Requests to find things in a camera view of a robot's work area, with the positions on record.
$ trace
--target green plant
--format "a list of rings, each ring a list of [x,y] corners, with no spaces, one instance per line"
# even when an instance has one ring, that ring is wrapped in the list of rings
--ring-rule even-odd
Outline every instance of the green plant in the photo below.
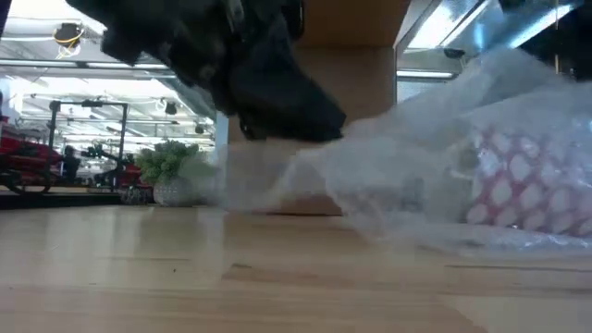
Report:
[[[142,171],[141,179],[147,184],[168,181],[179,174],[186,160],[197,159],[205,164],[197,144],[186,145],[167,140],[154,146],[154,150],[142,149],[136,158],[136,165]]]

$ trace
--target metal pole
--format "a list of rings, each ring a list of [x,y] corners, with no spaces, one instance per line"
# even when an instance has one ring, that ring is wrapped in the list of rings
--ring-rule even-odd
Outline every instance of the metal pole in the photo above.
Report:
[[[49,109],[52,111],[52,119],[49,121],[49,152],[47,155],[47,160],[45,161],[45,172],[49,174],[51,168],[51,157],[52,152],[54,151],[54,136],[56,134],[56,117],[59,109],[61,108],[61,103],[59,101],[52,101],[49,104]]]
[[[128,123],[128,107],[129,107],[129,105],[122,104],[121,106],[123,106],[123,117],[121,118],[121,138],[119,139],[119,156],[118,156],[119,161],[117,161],[117,173],[116,173],[117,188],[121,187],[121,171],[123,171],[121,168],[122,167],[121,163],[123,162],[123,144],[124,144],[125,137],[126,137],[126,125]]]

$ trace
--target potted plant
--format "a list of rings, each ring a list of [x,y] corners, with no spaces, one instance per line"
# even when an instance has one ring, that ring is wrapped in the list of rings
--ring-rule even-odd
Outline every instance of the potted plant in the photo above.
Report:
[[[179,172],[186,165],[196,172],[210,171],[203,152],[197,144],[167,140],[154,146],[154,150],[142,149],[136,158],[142,181],[154,186],[154,200],[164,206],[191,206],[199,203],[191,181]]]

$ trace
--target clear plastic bag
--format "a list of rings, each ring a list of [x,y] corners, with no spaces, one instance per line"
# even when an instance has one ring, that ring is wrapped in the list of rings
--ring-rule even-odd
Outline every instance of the clear plastic bag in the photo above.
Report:
[[[231,145],[207,194],[247,211],[328,195],[349,227],[381,243],[503,258],[592,253],[591,95],[590,83],[497,50],[338,142]]]

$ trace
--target wooden tabletop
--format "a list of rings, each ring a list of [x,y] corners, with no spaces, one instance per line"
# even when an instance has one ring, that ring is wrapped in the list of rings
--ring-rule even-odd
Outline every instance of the wooden tabletop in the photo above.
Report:
[[[335,217],[0,212],[0,327],[43,332],[590,332],[592,260],[379,248]]]

